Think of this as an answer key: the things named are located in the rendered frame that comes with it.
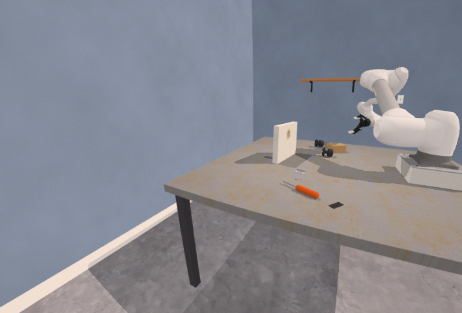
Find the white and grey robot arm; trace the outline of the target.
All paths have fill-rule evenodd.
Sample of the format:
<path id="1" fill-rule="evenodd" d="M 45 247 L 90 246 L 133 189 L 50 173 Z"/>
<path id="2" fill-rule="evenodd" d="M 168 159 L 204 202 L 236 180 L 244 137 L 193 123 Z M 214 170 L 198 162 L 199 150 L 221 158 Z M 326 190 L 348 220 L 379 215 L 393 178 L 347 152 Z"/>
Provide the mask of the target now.
<path id="1" fill-rule="evenodd" d="M 360 85 L 374 92 L 376 98 L 360 102 L 357 109 L 371 121 L 374 137 L 381 143 L 396 147 L 417 147 L 410 154 L 419 165 L 458 170 L 452 155 L 459 137 L 459 119 L 454 112 L 433 110 L 425 118 L 415 118 L 399 107 L 395 96 L 408 79 L 408 70 L 368 70 L 362 73 Z M 373 111 L 379 104 L 382 116 Z M 387 112 L 386 112 L 387 111 Z"/>

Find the tan cardboard box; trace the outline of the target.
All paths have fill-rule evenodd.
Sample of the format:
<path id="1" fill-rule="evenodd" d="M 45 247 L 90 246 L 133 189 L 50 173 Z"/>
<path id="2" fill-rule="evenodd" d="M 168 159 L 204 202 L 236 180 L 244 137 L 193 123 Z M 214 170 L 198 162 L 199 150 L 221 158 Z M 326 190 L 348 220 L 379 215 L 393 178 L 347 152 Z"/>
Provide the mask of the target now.
<path id="1" fill-rule="evenodd" d="M 333 149 L 333 153 L 345 153 L 346 152 L 346 145 L 342 143 L 327 143 L 326 144 L 326 151 L 328 149 Z"/>

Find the orange-handled screwdriver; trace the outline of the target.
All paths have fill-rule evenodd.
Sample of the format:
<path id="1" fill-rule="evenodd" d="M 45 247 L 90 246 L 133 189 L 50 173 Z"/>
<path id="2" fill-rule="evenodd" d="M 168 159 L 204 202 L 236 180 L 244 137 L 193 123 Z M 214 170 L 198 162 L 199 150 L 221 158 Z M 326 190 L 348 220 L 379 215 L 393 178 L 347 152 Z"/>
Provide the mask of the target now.
<path id="1" fill-rule="evenodd" d="M 290 183 L 288 183 L 288 182 L 285 182 L 285 181 L 283 181 L 283 182 L 284 182 L 284 183 L 287 183 L 287 184 L 289 184 L 289 185 L 291 185 L 291 186 L 296 187 L 296 190 L 297 190 L 297 191 L 302 192 L 302 193 L 304 193 L 304 194 L 307 194 L 307 195 L 309 195 L 309 196 L 311 196 L 311 197 L 313 197 L 313 198 L 318 198 L 318 197 L 319 197 L 319 193 L 318 193 L 318 192 L 315 192 L 315 191 L 313 191 L 313 190 L 310 190 L 310 189 L 308 189 L 308 188 L 306 188 L 306 187 L 303 187 L 303 186 L 300 186 L 300 185 L 295 186 L 295 185 L 292 185 L 292 184 L 290 184 Z"/>

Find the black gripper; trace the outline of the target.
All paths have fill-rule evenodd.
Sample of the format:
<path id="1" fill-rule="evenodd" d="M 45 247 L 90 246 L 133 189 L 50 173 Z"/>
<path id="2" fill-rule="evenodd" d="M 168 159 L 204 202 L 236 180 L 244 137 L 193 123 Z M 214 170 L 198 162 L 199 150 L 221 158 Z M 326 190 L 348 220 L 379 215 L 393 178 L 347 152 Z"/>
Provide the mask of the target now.
<path id="1" fill-rule="evenodd" d="M 363 117 L 364 119 L 362 119 L 361 117 Z M 357 133 L 359 130 L 361 130 L 362 127 L 367 127 L 367 126 L 370 126 L 370 123 L 371 121 L 369 119 L 367 119 L 367 117 L 363 116 L 360 114 L 360 116 L 358 117 L 353 117 L 354 119 L 360 119 L 360 123 L 359 125 L 354 129 L 354 130 L 351 130 L 351 131 L 348 131 L 348 133 Z"/>

